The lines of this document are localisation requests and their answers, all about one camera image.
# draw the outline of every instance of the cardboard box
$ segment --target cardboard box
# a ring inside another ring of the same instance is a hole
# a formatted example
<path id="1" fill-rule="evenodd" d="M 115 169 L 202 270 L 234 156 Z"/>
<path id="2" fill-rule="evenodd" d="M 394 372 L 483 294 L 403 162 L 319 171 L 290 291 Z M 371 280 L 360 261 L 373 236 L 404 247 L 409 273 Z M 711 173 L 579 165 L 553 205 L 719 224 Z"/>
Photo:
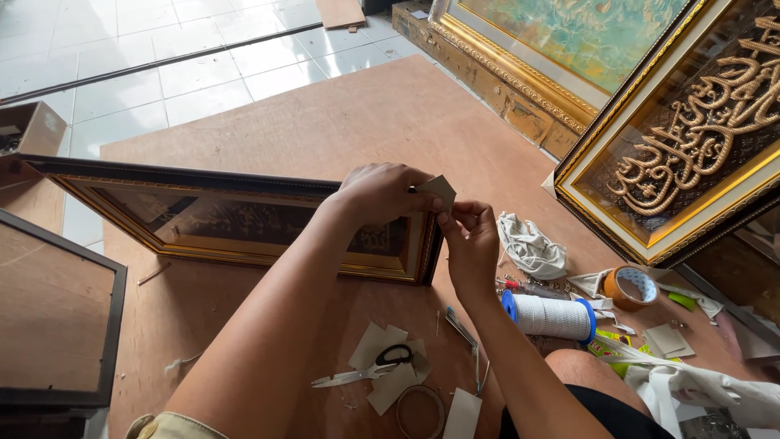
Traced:
<path id="1" fill-rule="evenodd" d="M 18 159 L 19 154 L 57 155 L 66 127 L 65 120 L 43 102 L 0 108 L 0 134 L 22 134 L 15 147 L 0 148 L 0 189 L 40 177 Z"/>

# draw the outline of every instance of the arabic calligraphy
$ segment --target arabic calligraphy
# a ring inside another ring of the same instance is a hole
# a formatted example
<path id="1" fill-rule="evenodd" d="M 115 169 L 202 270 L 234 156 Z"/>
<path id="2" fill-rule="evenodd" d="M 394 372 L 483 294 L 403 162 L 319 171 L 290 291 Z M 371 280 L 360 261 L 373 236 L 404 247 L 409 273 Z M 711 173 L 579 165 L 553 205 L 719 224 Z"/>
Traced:
<path id="1" fill-rule="evenodd" d="M 735 137 L 780 120 L 771 107 L 780 96 L 780 23 L 773 16 L 755 19 L 760 37 L 737 40 L 742 53 L 717 59 L 719 70 L 702 76 L 686 98 L 669 106 L 668 124 L 652 127 L 634 144 L 639 155 L 616 163 L 617 186 L 636 213 L 653 216 L 681 191 L 716 173 L 729 158 Z"/>

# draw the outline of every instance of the picture frame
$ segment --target picture frame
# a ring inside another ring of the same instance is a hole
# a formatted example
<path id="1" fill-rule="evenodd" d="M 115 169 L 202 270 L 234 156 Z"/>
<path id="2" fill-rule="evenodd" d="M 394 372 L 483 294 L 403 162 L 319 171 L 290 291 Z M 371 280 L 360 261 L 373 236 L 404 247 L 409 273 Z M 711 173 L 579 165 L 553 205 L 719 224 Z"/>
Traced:
<path id="1" fill-rule="evenodd" d="M 127 268 L 3 209 L 0 248 L 0 408 L 108 407 Z"/>
<path id="2" fill-rule="evenodd" d="M 35 170 L 157 255 L 271 266 L 341 186 L 244 173 L 26 156 Z M 443 235 L 432 212 L 365 226 L 339 274 L 430 285 Z"/>
<path id="3" fill-rule="evenodd" d="M 672 267 L 777 198 L 777 12 L 690 4 L 555 168 L 558 200 L 627 260 Z"/>
<path id="4" fill-rule="evenodd" d="M 689 0 L 434 0 L 442 36 L 578 134 Z"/>

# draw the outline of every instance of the packing tape roll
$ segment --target packing tape roll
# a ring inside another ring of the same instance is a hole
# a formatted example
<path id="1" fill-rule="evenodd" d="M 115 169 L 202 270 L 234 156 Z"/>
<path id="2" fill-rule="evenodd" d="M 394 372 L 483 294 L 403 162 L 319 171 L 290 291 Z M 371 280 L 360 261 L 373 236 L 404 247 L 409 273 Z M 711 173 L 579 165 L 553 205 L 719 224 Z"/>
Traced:
<path id="1" fill-rule="evenodd" d="M 642 270 L 619 266 L 604 278 L 604 294 L 623 311 L 636 312 L 658 300 L 658 285 Z"/>
<path id="2" fill-rule="evenodd" d="M 404 390 L 403 393 L 401 393 L 401 396 L 398 398 L 398 404 L 395 406 L 395 420 L 398 421 L 398 428 L 401 429 L 401 433 L 403 433 L 403 435 L 406 436 L 408 439 L 419 439 L 416 437 L 411 437 L 403 429 L 403 424 L 401 423 L 401 416 L 399 415 L 401 412 L 400 409 L 401 409 L 401 403 L 403 402 L 403 398 L 412 392 L 425 393 L 426 395 L 430 396 L 431 399 L 434 400 L 436 406 L 438 407 L 439 421 L 438 421 L 438 425 L 436 426 L 436 431 L 427 438 L 427 439 L 435 439 L 444 429 L 444 421 L 445 421 L 446 414 L 444 413 L 444 404 L 441 402 L 441 398 L 439 398 L 436 392 L 434 392 L 428 386 L 412 386 Z"/>

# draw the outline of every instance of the scissor blade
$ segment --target scissor blade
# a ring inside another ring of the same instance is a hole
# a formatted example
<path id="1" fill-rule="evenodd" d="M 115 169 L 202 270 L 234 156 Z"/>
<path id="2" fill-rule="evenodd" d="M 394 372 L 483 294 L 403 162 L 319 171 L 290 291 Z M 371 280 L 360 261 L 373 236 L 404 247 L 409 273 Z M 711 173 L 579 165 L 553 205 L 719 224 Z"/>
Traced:
<path id="1" fill-rule="evenodd" d="M 368 378 L 368 375 L 368 370 L 357 370 L 355 372 L 340 373 L 336 377 L 333 377 L 333 379 L 330 381 L 317 383 L 311 387 L 340 386 L 342 384 L 354 383 L 355 381 L 362 380 L 363 378 Z"/>

